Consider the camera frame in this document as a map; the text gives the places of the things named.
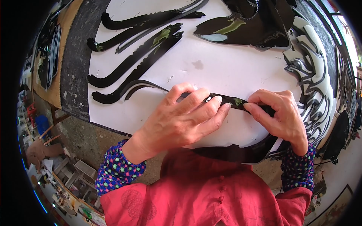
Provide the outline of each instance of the blue plastic bin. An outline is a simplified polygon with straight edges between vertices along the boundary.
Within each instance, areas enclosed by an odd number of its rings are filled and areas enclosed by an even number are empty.
[[[48,118],[45,115],[39,115],[38,117],[35,117],[35,122],[37,123],[39,135],[42,135],[49,128]],[[50,130],[47,132],[47,134],[48,136],[51,136]]]

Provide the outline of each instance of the black table surface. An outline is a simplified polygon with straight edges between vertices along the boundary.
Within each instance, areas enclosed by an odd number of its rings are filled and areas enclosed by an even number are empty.
[[[99,24],[101,23],[100,17],[102,13],[106,11],[109,2],[110,0],[83,1],[69,31],[64,50],[61,70],[62,76],[60,78],[60,101],[62,104],[62,110],[87,122],[89,122],[87,75],[92,51],[88,48],[86,41],[89,37],[94,38],[96,36]],[[323,0],[323,3],[329,10],[332,9],[326,0]],[[334,97],[336,97],[338,79],[335,53],[336,45],[334,44],[331,36],[333,34],[330,34],[327,31],[321,19],[315,14],[306,1],[297,0],[296,10],[311,23],[314,30],[322,40],[327,53],[328,72],[331,78],[331,86],[333,88]],[[336,22],[342,30],[342,24],[340,21],[336,20]],[[123,132],[110,129],[99,124],[95,125],[126,135]]]

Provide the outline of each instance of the red garment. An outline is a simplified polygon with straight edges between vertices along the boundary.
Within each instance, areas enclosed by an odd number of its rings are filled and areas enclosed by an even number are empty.
[[[294,188],[274,197],[249,165],[169,153],[160,179],[101,196],[108,226],[303,225],[312,192]]]

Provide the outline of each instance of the wrist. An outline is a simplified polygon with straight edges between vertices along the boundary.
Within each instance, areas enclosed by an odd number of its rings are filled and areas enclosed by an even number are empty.
[[[138,131],[136,131],[132,137],[123,145],[122,151],[125,158],[135,165],[153,157],[143,147],[143,142]]]
[[[308,152],[307,135],[303,134],[290,141],[293,152],[298,156],[304,156]]]

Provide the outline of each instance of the floral sleeve cover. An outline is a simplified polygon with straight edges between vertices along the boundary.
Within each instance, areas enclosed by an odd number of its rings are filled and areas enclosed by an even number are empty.
[[[308,143],[308,151],[304,156],[296,155],[290,147],[282,157],[280,169],[283,171],[281,179],[283,191],[297,187],[304,187],[313,191],[313,159],[316,149],[313,144]]]
[[[99,196],[130,184],[141,176],[146,169],[146,161],[140,164],[130,163],[123,155],[122,146],[127,140],[118,142],[104,154],[104,162],[98,169],[96,190]]]

